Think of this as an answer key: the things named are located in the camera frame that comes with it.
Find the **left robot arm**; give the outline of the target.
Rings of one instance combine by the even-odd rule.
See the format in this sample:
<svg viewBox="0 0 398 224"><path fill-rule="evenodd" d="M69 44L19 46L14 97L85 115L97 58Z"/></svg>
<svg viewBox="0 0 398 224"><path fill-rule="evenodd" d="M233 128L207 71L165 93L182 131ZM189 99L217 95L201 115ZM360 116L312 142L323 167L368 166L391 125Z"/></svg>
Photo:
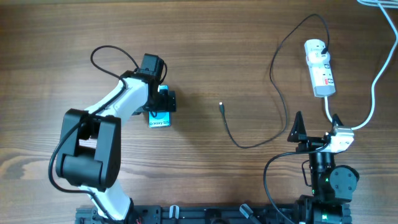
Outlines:
<svg viewBox="0 0 398 224"><path fill-rule="evenodd" d="M74 194L87 194L94 214L78 213L78 223L141 223L132 198L120 186L121 129L131 116L148 113L150 127L170 126L176 110L175 92L163 84L166 63L145 54L141 65L119 76L119 83L102 100L84 110L65 113L60 142L49 162L54 176L75 186Z"/></svg>

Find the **blue Galaxy smartphone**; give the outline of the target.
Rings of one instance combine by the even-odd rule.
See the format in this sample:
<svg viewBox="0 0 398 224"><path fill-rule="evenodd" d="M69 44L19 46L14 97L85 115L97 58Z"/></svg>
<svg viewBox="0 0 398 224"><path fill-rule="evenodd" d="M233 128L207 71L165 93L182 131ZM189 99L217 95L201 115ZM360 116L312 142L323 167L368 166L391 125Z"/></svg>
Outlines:
<svg viewBox="0 0 398 224"><path fill-rule="evenodd" d="M149 127L163 128L171 126L171 115L169 112L150 112Z"/></svg>

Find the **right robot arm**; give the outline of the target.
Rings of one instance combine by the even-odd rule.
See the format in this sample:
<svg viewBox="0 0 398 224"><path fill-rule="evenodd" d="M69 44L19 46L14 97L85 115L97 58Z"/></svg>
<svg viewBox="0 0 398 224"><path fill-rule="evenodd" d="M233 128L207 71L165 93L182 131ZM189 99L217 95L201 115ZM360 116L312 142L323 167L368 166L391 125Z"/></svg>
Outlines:
<svg viewBox="0 0 398 224"><path fill-rule="evenodd" d="M335 155L344 152L354 140L351 128L343 126L334 114L331 131L323 137L307 135L301 112L295 115L287 138L296 142L297 152L308 154L312 195L301 195L293 206L294 223L350 224L349 203L356 190L359 173L347 165L336 165Z"/></svg>

